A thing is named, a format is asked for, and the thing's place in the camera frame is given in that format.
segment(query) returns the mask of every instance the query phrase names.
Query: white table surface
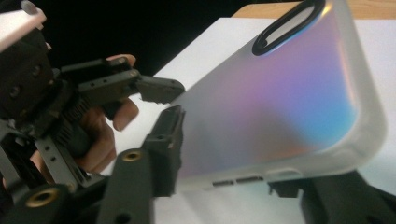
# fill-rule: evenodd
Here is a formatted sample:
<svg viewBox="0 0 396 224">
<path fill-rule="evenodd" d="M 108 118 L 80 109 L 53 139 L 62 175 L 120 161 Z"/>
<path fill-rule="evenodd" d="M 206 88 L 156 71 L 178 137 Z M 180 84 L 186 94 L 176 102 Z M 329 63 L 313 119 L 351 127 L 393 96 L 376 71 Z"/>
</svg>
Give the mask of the white table surface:
<svg viewBox="0 0 396 224">
<path fill-rule="evenodd" d="M 219 19 L 156 76 L 177 79 L 188 89 L 272 21 Z M 359 171 L 371 185 L 396 195 L 396 20 L 356 21 L 356 25 L 389 125 L 381 151 Z M 131 98 L 140 113 L 126 130 L 116 133 L 118 152 L 140 147 L 159 112 L 166 107 L 142 102 L 138 95 Z M 111 165 L 104 171 L 110 173 Z M 304 223 L 298 199 L 280 199 L 275 194 L 269 195 L 268 190 L 262 182 L 178 192 L 171 198 L 156 200 L 156 223 Z"/>
</svg>

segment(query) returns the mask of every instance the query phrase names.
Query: wooden table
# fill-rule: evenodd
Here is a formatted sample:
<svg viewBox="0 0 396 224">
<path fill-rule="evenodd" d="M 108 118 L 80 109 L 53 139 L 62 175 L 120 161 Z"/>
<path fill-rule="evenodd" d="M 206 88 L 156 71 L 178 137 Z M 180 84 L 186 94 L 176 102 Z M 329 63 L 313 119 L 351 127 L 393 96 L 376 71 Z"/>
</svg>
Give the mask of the wooden table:
<svg viewBox="0 0 396 224">
<path fill-rule="evenodd" d="M 355 19 L 396 19 L 396 0 L 347 0 Z M 277 19 L 298 2 L 251 4 L 239 9 L 234 18 Z"/>
</svg>

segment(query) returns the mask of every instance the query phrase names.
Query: black camera cutout rim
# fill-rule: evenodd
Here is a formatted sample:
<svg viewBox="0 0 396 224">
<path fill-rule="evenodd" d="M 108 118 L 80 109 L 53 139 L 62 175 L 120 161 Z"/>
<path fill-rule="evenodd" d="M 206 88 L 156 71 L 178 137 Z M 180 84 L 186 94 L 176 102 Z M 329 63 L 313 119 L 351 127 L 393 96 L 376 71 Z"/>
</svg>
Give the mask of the black camera cutout rim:
<svg viewBox="0 0 396 224">
<path fill-rule="evenodd" d="M 299 31 L 303 30 L 307 25 L 309 25 L 323 10 L 325 6 L 325 0 L 305 0 L 296 7 L 292 8 L 288 11 L 285 15 L 280 17 L 278 20 L 273 22 L 269 25 L 264 31 L 262 31 L 259 36 L 256 38 L 256 41 L 252 47 L 252 53 L 256 56 L 261 56 L 268 51 L 274 49 L 276 46 L 282 44 L 293 35 L 297 34 Z M 300 24 L 296 25 L 285 34 L 271 42 L 270 44 L 267 43 L 267 37 L 272 34 L 276 29 L 284 25 L 286 22 L 297 16 L 303 10 L 314 7 L 311 14 Z"/>
</svg>

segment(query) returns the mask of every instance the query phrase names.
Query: phone case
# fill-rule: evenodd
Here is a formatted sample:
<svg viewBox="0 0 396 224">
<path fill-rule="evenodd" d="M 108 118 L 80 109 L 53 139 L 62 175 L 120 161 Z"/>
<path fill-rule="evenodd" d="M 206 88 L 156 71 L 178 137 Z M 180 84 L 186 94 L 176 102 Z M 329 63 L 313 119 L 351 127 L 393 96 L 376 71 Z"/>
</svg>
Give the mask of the phone case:
<svg viewBox="0 0 396 224">
<path fill-rule="evenodd" d="M 336 175 L 386 124 L 346 1 L 303 1 L 173 102 L 186 110 L 178 189 Z"/>
</svg>

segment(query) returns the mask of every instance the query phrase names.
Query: iridescent phone case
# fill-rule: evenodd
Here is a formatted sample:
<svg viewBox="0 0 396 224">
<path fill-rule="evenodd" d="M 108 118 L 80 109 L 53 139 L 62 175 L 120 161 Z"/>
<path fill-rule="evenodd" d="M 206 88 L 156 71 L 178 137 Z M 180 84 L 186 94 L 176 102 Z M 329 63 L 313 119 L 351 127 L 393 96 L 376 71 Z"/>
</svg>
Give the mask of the iridescent phone case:
<svg viewBox="0 0 396 224">
<path fill-rule="evenodd" d="M 303 1 L 173 105 L 186 110 L 179 189 L 356 169 L 381 105 L 346 1 Z"/>
</svg>

